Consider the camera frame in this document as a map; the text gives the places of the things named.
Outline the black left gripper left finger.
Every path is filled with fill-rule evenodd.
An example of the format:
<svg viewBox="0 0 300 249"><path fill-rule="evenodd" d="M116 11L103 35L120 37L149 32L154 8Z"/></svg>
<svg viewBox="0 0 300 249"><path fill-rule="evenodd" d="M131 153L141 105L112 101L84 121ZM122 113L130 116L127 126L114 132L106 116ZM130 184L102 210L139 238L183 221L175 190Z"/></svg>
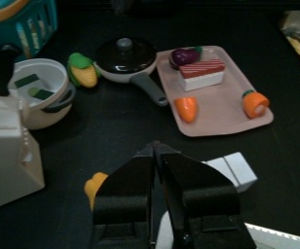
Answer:
<svg viewBox="0 0 300 249"><path fill-rule="evenodd" d="M155 166L149 144L108 175L94 197L90 249L151 248Z"/></svg>

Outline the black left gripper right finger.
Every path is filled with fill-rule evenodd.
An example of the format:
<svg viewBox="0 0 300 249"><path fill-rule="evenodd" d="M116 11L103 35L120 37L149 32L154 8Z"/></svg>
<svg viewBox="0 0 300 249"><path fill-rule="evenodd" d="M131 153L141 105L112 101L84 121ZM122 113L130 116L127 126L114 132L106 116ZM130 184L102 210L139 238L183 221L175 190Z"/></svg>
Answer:
<svg viewBox="0 0 300 249"><path fill-rule="evenodd" d="M257 249L239 216L239 198L230 180L162 143L155 144L155 158L173 249Z"/></svg>

